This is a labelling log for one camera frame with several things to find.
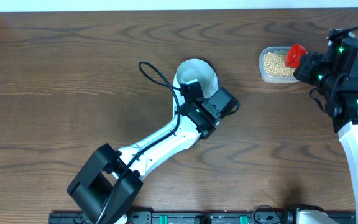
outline plastic container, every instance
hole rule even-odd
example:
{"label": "plastic container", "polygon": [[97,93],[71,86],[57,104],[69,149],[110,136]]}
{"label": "plastic container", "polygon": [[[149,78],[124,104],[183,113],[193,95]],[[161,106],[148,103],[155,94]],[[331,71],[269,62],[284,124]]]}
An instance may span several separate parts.
{"label": "plastic container", "polygon": [[277,55],[286,55],[291,47],[268,47],[260,53],[259,56],[259,70],[262,74],[262,80],[268,83],[296,83],[298,80],[294,77],[281,77],[277,75],[270,75],[264,69],[264,55],[271,52]]}

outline grain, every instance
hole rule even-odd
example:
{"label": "grain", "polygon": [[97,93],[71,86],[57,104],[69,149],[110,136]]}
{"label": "grain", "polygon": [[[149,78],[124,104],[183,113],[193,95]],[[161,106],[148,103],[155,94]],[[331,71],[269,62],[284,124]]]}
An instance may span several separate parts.
{"label": "grain", "polygon": [[267,53],[264,55],[264,70],[269,75],[290,77],[295,71],[294,68],[285,66],[285,55],[277,55],[275,53]]}

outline wood grain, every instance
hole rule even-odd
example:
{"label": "wood grain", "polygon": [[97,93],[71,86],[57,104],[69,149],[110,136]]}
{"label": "wood grain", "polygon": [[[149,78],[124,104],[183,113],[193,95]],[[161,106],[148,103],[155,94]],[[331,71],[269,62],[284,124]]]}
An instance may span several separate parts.
{"label": "wood grain", "polygon": [[134,205],[354,210],[344,151],[311,86],[265,83],[258,68],[266,47],[324,51],[330,27],[352,26],[358,9],[1,13],[0,223],[77,210],[66,187],[95,149],[126,146],[170,120],[172,96],[137,63],[172,80],[188,58],[209,60],[242,107],[153,171]]}

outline red object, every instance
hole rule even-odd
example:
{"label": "red object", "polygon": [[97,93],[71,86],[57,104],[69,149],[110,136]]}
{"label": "red object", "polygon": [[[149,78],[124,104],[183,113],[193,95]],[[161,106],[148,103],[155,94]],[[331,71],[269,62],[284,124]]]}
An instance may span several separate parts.
{"label": "red object", "polygon": [[285,66],[298,68],[301,56],[306,53],[306,49],[299,44],[294,44],[285,56]]}

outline black cable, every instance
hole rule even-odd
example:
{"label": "black cable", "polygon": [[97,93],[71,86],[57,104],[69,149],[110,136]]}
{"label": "black cable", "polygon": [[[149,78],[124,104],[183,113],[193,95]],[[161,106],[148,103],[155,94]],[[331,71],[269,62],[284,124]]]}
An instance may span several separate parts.
{"label": "black cable", "polygon": [[331,39],[335,39],[336,37],[340,37],[341,35],[344,35],[348,32],[352,32],[358,30],[358,27],[353,27],[353,28],[349,28],[349,29],[344,29],[344,30],[340,30],[337,34],[334,34],[331,36]]}
{"label": "black cable", "polygon": [[[154,79],[150,78],[142,69],[142,65],[147,65],[149,66],[151,69],[153,69],[158,75],[160,75],[160,77],[162,78],[162,80],[166,83],[166,85],[162,84],[162,83],[159,83],[157,81],[155,81]],[[173,91],[174,87],[171,86],[171,84],[169,83],[169,81],[165,78],[164,75],[162,75],[162,73],[156,69],[152,64],[148,63],[148,62],[139,62],[139,70],[142,72],[142,74],[148,78],[150,81],[156,83],[156,84],[159,84],[161,86],[165,86],[165,87],[168,87],[171,92],[172,92],[172,95],[173,95],[173,98],[175,99],[175,103],[177,104],[177,124],[176,126],[167,134],[165,135],[164,137],[160,138],[159,140],[153,142],[152,144],[149,144],[147,147],[145,147],[143,150],[141,150],[140,152],[136,153],[136,155],[129,161],[129,163],[127,164],[125,170],[121,173],[121,175],[118,177],[117,179],[117,182],[115,184],[115,186],[118,186],[121,181],[123,180],[123,178],[125,177],[125,175],[127,174],[129,168],[131,167],[131,165],[136,161],[138,160],[138,158],[143,154],[145,153],[147,150],[149,150],[151,147],[154,147],[156,144],[162,142],[163,140],[165,140],[166,138],[168,138],[169,136],[171,136],[172,134],[175,134],[175,132],[178,130],[179,128],[179,125],[180,125],[180,108],[179,108],[179,101],[178,101],[178,97],[176,95],[176,93]],[[114,187],[112,192],[110,193],[106,203],[104,204],[104,207],[102,209],[102,211],[100,212],[99,214],[99,217],[96,221],[96,224],[100,224],[101,220],[103,219],[104,217],[104,213],[106,212],[106,209],[107,207],[109,206],[109,204],[111,203],[111,198],[112,196],[114,195],[115,193],[115,190],[117,189],[117,187]]]}
{"label": "black cable", "polygon": [[334,92],[335,92],[335,89],[336,89],[336,86],[338,85],[339,83],[339,80],[342,78],[342,77],[345,77],[347,74],[346,73],[342,73],[342,74],[339,74],[336,79],[335,79],[335,82],[334,82],[334,85],[333,85],[333,89],[331,90],[331,97],[334,97]]}
{"label": "black cable", "polygon": [[320,107],[321,111],[325,113],[325,110],[324,110],[324,108],[323,108],[323,104],[321,104],[321,102],[319,101],[319,99],[313,97],[313,92],[316,91],[316,90],[318,90],[318,89],[317,89],[317,88],[314,88],[314,89],[310,90],[309,96],[310,96],[312,99],[315,100],[315,102],[317,103],[318,107]]}
{"label": "black cable", "polygon": [[160,75],[160,77],[163,77],[163,75],[160,73],[160,71],[158,69],[156,69],[152,64],[148,63],[148,62],[139,62],[139,70],[140,72],[142,72],[142,74],[148,78],[150,81],[154,82],[155,84],[158,84],[160,86],[164,86],[164,87],[171,87],[173,88],[174,90],[179,90],[180,91],[180,88],[177,88],[177,87],[173,87],[171,86],[169,83],[168,84],[163,84],[163,83],[160,83],[160,82],[157,82],[155,81],[153,78],[151,78],[148,74],[146,74],[144,71],[143,71],[143,68],[142,68],[142,64],[145,64],[145,65],[148,65],[150,68],[152,68],[152,70],[154,70],[155,72],[157,72],[157,74]]}
{"label": "black cable", "polygon": [[268,207],[268,208],[270,208],[271,210],[273,210],[274,214],[276,214],[276,216],[277,216],[277,218],[280,220],[280,222],[276,222],[276,223],[273,223],[273,224],[279,224],[279,223],[281,223],[281,215],[278,215],[277,212],[274,210],[274,208],[272,208],[270,205],[259,205],[257,208],[255,208],[255,210],[252,212],[252,219],[254,220],[255,223],[261,224],[261,222],[259,222],[259,221],[256,220],[256,218],[255,218],[255,212],[256,212],[256,210],[260,209],[261,207]]}

